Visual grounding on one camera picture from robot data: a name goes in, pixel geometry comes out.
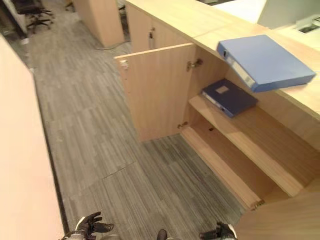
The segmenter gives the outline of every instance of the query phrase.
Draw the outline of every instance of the wooden partition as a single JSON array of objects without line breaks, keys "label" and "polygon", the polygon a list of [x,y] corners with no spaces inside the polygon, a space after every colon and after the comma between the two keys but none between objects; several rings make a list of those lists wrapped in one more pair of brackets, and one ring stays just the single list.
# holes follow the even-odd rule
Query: wooden partition
[{"label": "wooden partition", "polygon": [[0,232],[3,239],[61,239],[53,174],[33,74],[0,34]]},{"label": "wooden partition", "polygon": [[105,47],[125,41],[116,0],[73,0],[90,32]]}]

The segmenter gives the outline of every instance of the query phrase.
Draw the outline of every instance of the cabinet door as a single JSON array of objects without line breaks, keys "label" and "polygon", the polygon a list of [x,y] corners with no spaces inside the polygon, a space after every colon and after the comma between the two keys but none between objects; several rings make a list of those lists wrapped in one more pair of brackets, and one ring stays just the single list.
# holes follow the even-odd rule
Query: cabinet door
[{"label": "cabinet door", "polygon": [[187,62],[195,52],[187,43],[115,57],[141,141],[180,132],[192,74]]},{"label": "cabinet door", "polygon": [[186,44],[190,42],[186,40],[181,33],[175,32],[169,26],[164,25],[157,20],[152,20],[152,27],[155,49],[174,46],[178,44]]},{"label": "cabinet door", "polygon": [[151,49],[150,32],[152,31],[151,17],[135,7],[127,4],[126,14],[129,24],[132,52],[142,52]]}]

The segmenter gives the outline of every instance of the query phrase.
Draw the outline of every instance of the office chair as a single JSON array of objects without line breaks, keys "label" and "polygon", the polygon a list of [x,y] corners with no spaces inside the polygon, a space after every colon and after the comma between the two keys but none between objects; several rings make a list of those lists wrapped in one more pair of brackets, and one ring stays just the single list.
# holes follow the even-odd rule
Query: office chair
[{"label": "office chair", "polygon": [[38,0],[12,0],[12,3],[18,14],[25,14],[31,16],[31,23],[27,25],[27,28],[33,27],[32,32],[36,33],[36,27],[38,25],[45,25],[50,29],[50,25],[46,22],[53,23],[51,19],[40,19],[43,14],[43,8]]},{"label": "office chair", "polygon": [[38,2],[42,14],[46,14],[46,15],[52,17],[53,19],[55,18],[54,13],[51,10],[46,9],[41,0],[35,0],[35,1]]}]

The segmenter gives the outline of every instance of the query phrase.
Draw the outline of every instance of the wooden shelf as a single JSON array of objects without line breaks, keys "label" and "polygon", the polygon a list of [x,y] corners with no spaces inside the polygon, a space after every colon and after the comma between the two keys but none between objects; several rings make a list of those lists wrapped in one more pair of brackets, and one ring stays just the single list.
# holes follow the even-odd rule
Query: wooden shelf
[{"label": "wooden shelf", "polygon": [[289,196],[315,178],[319,153],[259,107],[229,118],[202,95],[189,103]]},{"label": "wooden shelf", "polygon": [[203,118],[181,135],[245,208],[276,186],[250,159]]}]

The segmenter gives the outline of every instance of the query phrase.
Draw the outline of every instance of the gray carpet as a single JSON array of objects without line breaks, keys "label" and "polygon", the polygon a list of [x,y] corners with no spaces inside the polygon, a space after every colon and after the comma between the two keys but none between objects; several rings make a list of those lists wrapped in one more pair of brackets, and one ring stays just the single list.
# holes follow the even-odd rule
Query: gray carpet
[{"label": "gray carpet", "polygon": [[216,221],[236,223],[243,208],[180,135],[137,141],[113,60],[130,42],[96,50],[64,1],[44,4],[56,19],[29,50],[70,228],[95,211],[124,240],[152,240],[161,228],[194,240]]}]

